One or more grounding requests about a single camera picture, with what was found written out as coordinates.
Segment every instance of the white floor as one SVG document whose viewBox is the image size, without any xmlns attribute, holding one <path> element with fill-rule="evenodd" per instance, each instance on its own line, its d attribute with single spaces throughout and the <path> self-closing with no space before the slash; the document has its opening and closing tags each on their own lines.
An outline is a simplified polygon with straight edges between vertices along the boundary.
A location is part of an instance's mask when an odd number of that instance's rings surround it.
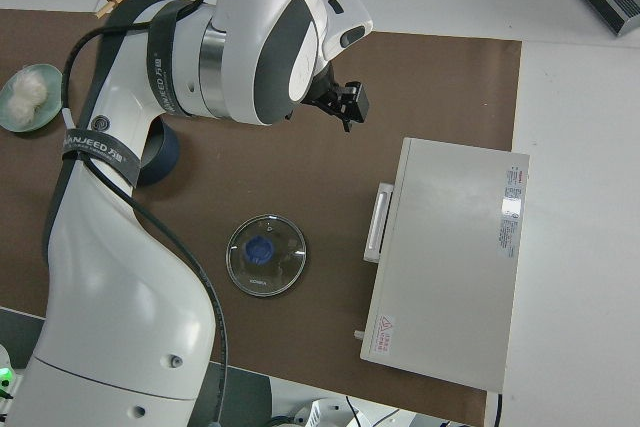
<svg viewBox="0 0 640 427">
<path fill-rule="evenodd" d="M 376 30 L 525 41 L 513 150 L 531 173 L 501 425 L 637 425 L 640 30 L 616 39 L 581 0 L 363 1 Z"/>
</svg>

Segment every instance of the green light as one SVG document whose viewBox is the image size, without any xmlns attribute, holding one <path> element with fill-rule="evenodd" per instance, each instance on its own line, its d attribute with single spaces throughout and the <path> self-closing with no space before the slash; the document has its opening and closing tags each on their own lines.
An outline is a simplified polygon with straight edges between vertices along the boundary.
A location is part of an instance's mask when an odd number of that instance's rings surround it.
<svg viewBox="0 0 640 427">
<path fill-rule="evenodd" d="M 8 380 L 9 382 L 11 382 L 11 379 L 13 379 L 13 372 L 11 372 L 10 368 L 4 367 L 0 369 L 0 381 Z"/>
</svg>

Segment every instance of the blue object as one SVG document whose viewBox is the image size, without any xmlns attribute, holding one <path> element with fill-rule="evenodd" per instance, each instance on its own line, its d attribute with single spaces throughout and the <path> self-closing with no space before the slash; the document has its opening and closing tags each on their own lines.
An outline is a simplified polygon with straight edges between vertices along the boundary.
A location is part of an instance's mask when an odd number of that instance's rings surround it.
<svg viewBox="0 0 640 427">
<path fill-rule="evenodd" d="M 274 252 L 273 242 L 261 235 L 256 235 L 244 245 L 245 258 L 256 265 L 264 265 L 269 262 Z"/>
<path fill-rule="evenodd" d="M 138 187 L 155 184 L 164 179 L 178 163 L 180 145 L 176 133 L 160 117 L 149 128 L 149 135 L 141 158 Z"/>
</svg>

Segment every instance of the cotton ball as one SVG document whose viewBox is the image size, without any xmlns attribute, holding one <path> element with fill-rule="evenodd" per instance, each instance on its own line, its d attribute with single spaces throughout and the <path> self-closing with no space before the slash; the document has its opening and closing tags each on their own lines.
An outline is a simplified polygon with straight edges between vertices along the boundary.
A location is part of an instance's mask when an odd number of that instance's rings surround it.
<svg viewBox="0 0 640 427">
<path fill-rule="evenodd" d="M 34 70 L 18 72 L 13 83 L 13 95 L 33 104 L 34 108 L 43 104 L 47 100 L 47 85 L 40 72 Z"/>
<path fill-rule="evenodd" d="M 12 96 L 7 104 L 7 113 L 20 127 L 24 127 L 31 122 L 35 112 L 36 106 L 33 102 L 16 95 Z"/>
</svg>

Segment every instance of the black cable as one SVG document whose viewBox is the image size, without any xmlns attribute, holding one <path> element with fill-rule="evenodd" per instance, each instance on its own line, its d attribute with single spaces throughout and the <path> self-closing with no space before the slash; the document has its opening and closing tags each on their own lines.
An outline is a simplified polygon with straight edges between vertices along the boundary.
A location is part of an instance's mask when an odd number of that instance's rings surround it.
<svg viewBox="0 0 640 427">
<path fill-rule="evenodd" d="M 362 427 L 362 425 L 360 425 L 360 419 L 358 419 L 358 414 L 356 414 L 356 409 L 354 409 L 353 405 L 351 405 L 349 396 L 345 395 L 345 398 L 347 399 L 347 404 L 349 404 L 349 407 L 351 407 L 351 412 L 353 412 L 353 418 L 356 419 L 356 424 L 358 424 L 358 427 Z"/>
<path fill-rule="evenodd" d="M 178 12 L 177 19 L 181 20 L 186 16 L 195 12 L 204 0 L 193 0 L 189 4 L 185 5 Z M 69 53 L 67 57 L 67 61 L 65 62 L 64 71 L 62 74 L 62 86 L 61 86 L 61 103 L 63 108 L 69 108 L 69 79 L 71 77 L 71 70 L 73 68 L 73 64 L 82 50 L 82 48 L 93 38 L 98 37 L 100 35 L 107 34 L 124 34 L 128 32 L 135 31 L 143 31 L 147 30 L 150 26 L 150 22 L 139 22 L 129 25 L 123 26 L 110 26 L 110 27 L 99 27 L 88 32 L 84 35 L 76 44 L 73 49 Z M 175 246 L 176 248 L 184 255 L 187 259 L 188 264 L 191 270 L 197 275 L 198 279 L 204 286 L 207 291 L 207 295 L 209 296 L 209 300 L 211 301 L 211 305 L 213 307 L 214 315 L 216 317 L 216 323 L 218 326 L 218 332 L 220 333 L 220 381 L 218 386 L 218 403 L 216 405 L 214 411 L 214 422 L 220 422 L 220 417 L 222 414 L 222 406 L 224 403 L 224 396 L 226 392 L 227 386 L 227 376 L 228 376 L 228 366 L 229 366 L 229 354 L 228 354 L 228 343 L 227 343 L 227 330 L 224 321 L 224 314 L 222 312 L 222 307 L 220 305 L 220 301 L 218 299 L 218 295 L 216 294 L 209 277 L 206 272 L 202 268 L 202 265 L 198 262 L 195 256 L 191 253 L 191 251 L 180 241 L 180 239 L 158 218 L 156 218 L 151 212 L 149 212 L 146 208 L 144 208 L 141 204 L 139 204 L 135 199 L 133 199 L 130 195 L 122 191 L 116 184 L 111 182 L 111 180 L 102 173 L 98 167 L 91 161 L 91 159 L 85 154 L 79 154 L 79 159 L 81 159 L 87 168 L 100 180 L 106 187 L 108 187 L 113 193 L 115 193 L 118 197 L 120 197 L 124 202 L 126 202 L 131 208 L 133 208 L 140 215 L 145 217 L 149 222 L 151 222 L 160 232 L 162 232 Z"/>
<path fill-rule="evenodd" d="M 195 12 L 204 2 L 204 0 L 194 0 L 189 4 L 185 5 L 178 11 L 178 20 L 184 19 L 186 16 Z M 82 50 L 82 48 L 93 38 L 98 37 L 99 35 L 107 35 L 107 34 L 125 34 L 128 32 L 138 32 L 143 30 L 148 30 L 151 22 L 138 22 L 135 24 L 129 25 L 114 25 L 110 27 L 98 27 L 97 29 L 93 29 L 86 33 L 71 49 L 69 56 L 67 57 L 67 61 L 64 65 L 64 70 L 62 72 L 62 88 L 60 92 L 60 100 L 62 101 L 62 108 L 69 107 L 69 78 L 71 77 L 71 69 L 73 67 L 73 63 L 76 60 L 76 57 Z"/>
<path fill-rule="evenodd" d="M 373 424 L 371 427 L 376 427 L 376 425 L 380 425 L 382 422 L 384 422 L 385 420 L 387 420 L 389 417 L 391 417 L 392 415 L 396 415 L 398 412 L 400 412 L 400 409 L 396 409 L 393 412 L 385 415 L 383 418 L 381 418 L 378 422 L 376 422 L 375 424 Z"/>
<path fill-rule="evenodd" d="M 502 394 L 498 394 L 498 408 L 496 409 L 496 421 L 493 427 L 500 427 L 500 417 L 502 417 Z"/>
<path fill-rule="evenodd" d="M 292 424 L 295 421 L 294 417 L 287 417 L 286 415 L 277 415 L 267 420 L 262 427 L 275 427 L 277 425 Z"/>
</svg>

